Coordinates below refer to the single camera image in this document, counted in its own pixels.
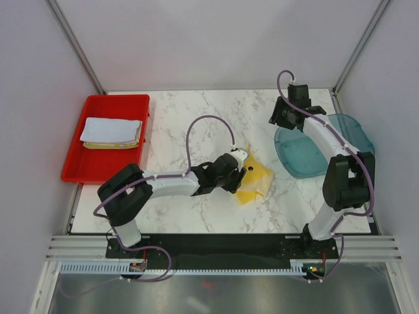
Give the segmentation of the cream towel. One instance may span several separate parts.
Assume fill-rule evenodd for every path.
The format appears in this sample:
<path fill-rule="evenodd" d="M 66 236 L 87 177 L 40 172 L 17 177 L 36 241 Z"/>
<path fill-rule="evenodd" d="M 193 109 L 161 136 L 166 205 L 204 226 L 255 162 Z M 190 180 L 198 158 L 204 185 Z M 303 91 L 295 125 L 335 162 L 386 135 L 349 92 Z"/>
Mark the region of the cream towel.
<path fill-rule="evenodd" d="M 244 162 L 246 174 L 241 181 L 241 186 L 235 193 L 240 205 L 249 204 L 258 198 L 266 198 L 274 179 L 274 173 L 256 159 L 249 143 L 246 150 L 249 153 L 247 160 Z"/>

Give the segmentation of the yellow patterned towel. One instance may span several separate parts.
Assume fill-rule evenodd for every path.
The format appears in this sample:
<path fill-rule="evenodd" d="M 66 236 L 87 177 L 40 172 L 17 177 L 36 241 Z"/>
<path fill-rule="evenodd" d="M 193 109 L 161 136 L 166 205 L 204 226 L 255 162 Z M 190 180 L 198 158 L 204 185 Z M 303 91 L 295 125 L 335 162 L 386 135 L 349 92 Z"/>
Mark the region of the yellow patterned towel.
<path fill-rule="evenodd" d="M 125 143 L 125 144 L 98 144 L 98 143 L 86 143 L 82 142 L 79 138 L 79 140 L 82 142 L 83 146 L 89 149 L 131 149 L 131 148 L 137 148 L 139 145 L 141 131 L 139 133 L 139 136 L 135 142 L 131 143 Z"/>

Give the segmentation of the light blue white towel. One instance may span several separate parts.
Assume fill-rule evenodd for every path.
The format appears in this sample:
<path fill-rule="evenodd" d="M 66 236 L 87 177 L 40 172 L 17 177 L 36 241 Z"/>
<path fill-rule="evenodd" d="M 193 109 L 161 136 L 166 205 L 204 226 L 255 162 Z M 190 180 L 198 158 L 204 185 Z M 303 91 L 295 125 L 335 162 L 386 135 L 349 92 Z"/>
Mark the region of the light blue white towel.
<path fill-rule="evenodd" d="M 89 117 L 86 119 L 80 140 L 98 144 L 131 143 L 137 140 L 141 127 L 140 120 Z"/>

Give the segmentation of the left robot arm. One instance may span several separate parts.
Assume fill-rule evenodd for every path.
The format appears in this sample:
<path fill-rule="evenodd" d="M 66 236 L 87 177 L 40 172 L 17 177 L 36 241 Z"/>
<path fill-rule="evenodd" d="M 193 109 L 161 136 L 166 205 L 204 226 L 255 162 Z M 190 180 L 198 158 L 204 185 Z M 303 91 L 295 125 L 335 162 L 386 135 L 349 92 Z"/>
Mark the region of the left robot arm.
<path fill-rule="evenodd" d="M 245 150 L 233 150 L 214 162 L 194 166 L 187 173 L 157 174 L 129 164 L 102 184 L 98 191 L 99 208 L 120 239 L 120 249 L 129 258 L 143 250 L 141 234 L 135 218 L 149 200 L 166 196 L 201 196 L 216 188 L 236 193 L 246 174 Z"/>

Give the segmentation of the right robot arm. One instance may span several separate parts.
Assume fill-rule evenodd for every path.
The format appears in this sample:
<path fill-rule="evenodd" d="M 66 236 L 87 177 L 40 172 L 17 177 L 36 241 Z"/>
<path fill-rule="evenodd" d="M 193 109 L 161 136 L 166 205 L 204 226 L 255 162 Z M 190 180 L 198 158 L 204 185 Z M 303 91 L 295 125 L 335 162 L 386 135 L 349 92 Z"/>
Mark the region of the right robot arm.
<path fill-rule="evenodd" d="M 332 125 L 320 106 L 313 106 L 307 85 L 290 84 L 280 90 L 269 122 L 307 135 L 329 162 L 323 182 L 324 204 L 307 224 L 310 234 L 299 242 L 302 255 L 314 258 L 323 240 L 336 235 L 346 217 L 366 217 L 374 207 L 375 157 L 361 152 Z"/>

